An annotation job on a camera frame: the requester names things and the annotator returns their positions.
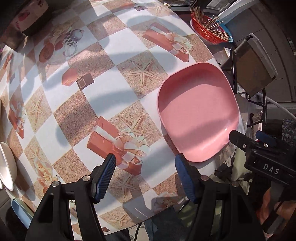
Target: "white container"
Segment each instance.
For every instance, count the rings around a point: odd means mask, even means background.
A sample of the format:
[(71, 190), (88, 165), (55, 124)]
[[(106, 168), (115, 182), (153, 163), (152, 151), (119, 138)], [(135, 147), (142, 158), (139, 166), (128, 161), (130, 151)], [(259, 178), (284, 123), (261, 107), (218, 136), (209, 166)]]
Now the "white container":
[(13, 182), (17, 177), (17, 166), (9, 146), (0, 142), (0, 179), (8, 190), (13, 191)]

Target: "rose print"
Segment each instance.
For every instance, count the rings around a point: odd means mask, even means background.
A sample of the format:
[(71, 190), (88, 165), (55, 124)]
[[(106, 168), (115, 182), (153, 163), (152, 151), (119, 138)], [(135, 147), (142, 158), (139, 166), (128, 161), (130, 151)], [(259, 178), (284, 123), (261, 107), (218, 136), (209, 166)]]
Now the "rose print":
[(52, 166), (38, 157), (34, 159), (34, 170), (38, 175), (37, 181), (43, 187), (43, 194), (45, 194), (51, 183), (57, 181), (58, 177), (53, 176)]
[(178, 203), (180, 198), (177, 197), (177, 194), (172, 194), (168, 192), (163, 192), (156, 198), (152, 211), (157, 214), (162, 210)]

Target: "wall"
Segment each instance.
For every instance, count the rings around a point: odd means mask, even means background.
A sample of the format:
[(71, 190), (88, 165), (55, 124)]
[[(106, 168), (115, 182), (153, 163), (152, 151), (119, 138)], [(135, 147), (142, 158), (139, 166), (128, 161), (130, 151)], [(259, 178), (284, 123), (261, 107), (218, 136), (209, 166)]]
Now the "wall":
[(254, 33), (262, 42), (278, 76), (266, 87), (267, 96), (277, 102), (296, 101), (296, 60), (276, 19), (261, 4), (243, 11), (226, 25), (237, 45)]

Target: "pink plate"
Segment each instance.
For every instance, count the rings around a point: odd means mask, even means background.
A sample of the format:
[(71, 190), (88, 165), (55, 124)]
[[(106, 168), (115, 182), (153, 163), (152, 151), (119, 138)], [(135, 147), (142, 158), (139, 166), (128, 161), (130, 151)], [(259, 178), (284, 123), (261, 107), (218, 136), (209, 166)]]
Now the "pink plate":
[(229, 142), (239, 123), (239, 108), (223, 72), (199, 62), (169, 76), (157, 97), (160, 119), (187, 160), (201, 162)]

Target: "floor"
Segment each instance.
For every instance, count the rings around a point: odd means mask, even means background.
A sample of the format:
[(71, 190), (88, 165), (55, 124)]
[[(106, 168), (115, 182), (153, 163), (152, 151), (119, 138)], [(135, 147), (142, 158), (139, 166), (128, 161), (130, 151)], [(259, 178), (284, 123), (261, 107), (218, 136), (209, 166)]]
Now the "floor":
[[(129, 228), (131, 241), (135, 240), (135, 234), (136, 234), (137, 227), (138, 227), (138, 225)], [(138, 241), (149, 241), (148, 235), (147, 235), (146, 230), (145, 230), (144, 223), (142, 223), (142, 225), (141, 225), (141, 227), (139, 229), (137, 240)]]

